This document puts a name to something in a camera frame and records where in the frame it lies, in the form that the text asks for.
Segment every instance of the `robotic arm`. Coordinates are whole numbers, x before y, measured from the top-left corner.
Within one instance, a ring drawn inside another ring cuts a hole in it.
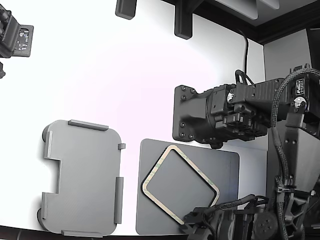
[[[236,84],[203,93],[176,87],[172,136],[219,149],[223,142],[251,141],[271,128],[280,169],[274,196],[268,201],[249,195],[211,208],[197,207],[185,216],[181,230],[188,240],[304,238],[303,220],[320,174],[320,72],[301,66],[285,79],[254,84],[237,70],[235,79]],[[281,142],[276,126],[285,119]],[[258,207],[267,202],[267,207]],[[245,203],[244,210],[230,210]]]

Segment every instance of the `gray plastic tray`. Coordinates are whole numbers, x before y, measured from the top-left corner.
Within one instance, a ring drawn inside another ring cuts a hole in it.
[[[125,144],[108,126],[58,120],[42,134],[44,158],[59,161],[57,193],[42,193],[39,223],[65,236],[102,238],[122,218],[120,155]]]
[[[144,139],[140,147],[136,231],[140,235],[182,234],[171,216],[142,192],[142,182],[170,145],[176,145],[218,188],[217,203],[238,199],[239,155],[184,144]],[[180,219],[195,207],[208,207],[214,191],[179,156],[171,151],[148,183],[148,191]]]

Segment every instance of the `tan rounded rectangle frame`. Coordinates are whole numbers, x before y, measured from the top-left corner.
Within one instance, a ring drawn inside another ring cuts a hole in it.
[[[145,180],[142,183],[142,191],[143,193],[151,199],[155,204],[158,205],[159,208],[161,208],[163,211],[165,211],[169,216],[171,216],[174,220],[176,220],[179,224],[183,225],[185,222],[179,218],[176,214],[174,214],[169,208],[167,208],[161,201],[159,201],[152,193],[150,193],[147,189],[147,186],[150,182],[150,180],[153,178],[153,176],[156,174],[158,169],[160,168],[161,164],[164,162],[166,157],[168,156],[169,152],[173,150],[176,153],[179,154],[179,156],[186,162],[188,165],[208,184],[210,188],[216,193],[215,197],[212,201],[211,206],[215,205],[219,199],[220,191],[219,188],[178,148],[176,145],[170,145],[168,146],[149,175],[145,178]]]

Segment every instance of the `black metal bracket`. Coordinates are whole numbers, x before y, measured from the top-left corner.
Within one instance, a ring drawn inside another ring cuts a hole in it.
[[[117,0],[115,15],[131,20],[136,15],[137,0]]]
[[[204,0],[178,0],[175,4],[174,34],[190,39],[193,33],[193,13]]]
[[[183,39],[192,37],[193,13],[204,0],[177,0],[175,5],[174,34]],[[115,15],[131,20],[136,15],[137,0],[117,0]]]

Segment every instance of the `black cable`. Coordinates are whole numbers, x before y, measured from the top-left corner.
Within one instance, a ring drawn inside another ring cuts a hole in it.
[[[244,73],[247,75],[247,65],[248,65],[248,51],[249,51],[249,40],[247,38],[247,36],[244,34],[243,31],[241,31],[240,29],[238,29],[238,32],[241,33],[241,35],[244,37],[245,40],[245,52],[244,52]]]
[[[211,234],[212,234],[212,238],[213,240],[217,240],[217,234],[215,229],[210,225],[210,223],[207,221],[206,219],[206,215],[203,213],[202,214],[202,221],[204,223],[204,225],[210,230]]]
[[[207,216],[212,215],[215,211],[221,210],[221,209],[229,209],[229,208],[233,208],[236,206],[240,206],[246,203],[249,203],[250,201],[252,201],[253,199],[255,199],[255,195],[250,194],[248,196],[245,196],[243,198],[240,198],[238,200],[235,201],[230,201],[230,202],[225,202],[225,203],[220,203],[220,204],[216,204],[213,205],[210,208],[207,208],[206,210],[203,211],[203,213]]]
[[[301,240],[305,240],[306,239],[306,231],[305,231],[305,226],[302,224],[302,236],[301,236]]]
[[[288,240],[288,233],[286,229],[285,224],[285,218],[284,218],[284,203],[283,202],[277,202],[277,216],[278,216],[278,222],[280,226],[280,234],[283,240]]]

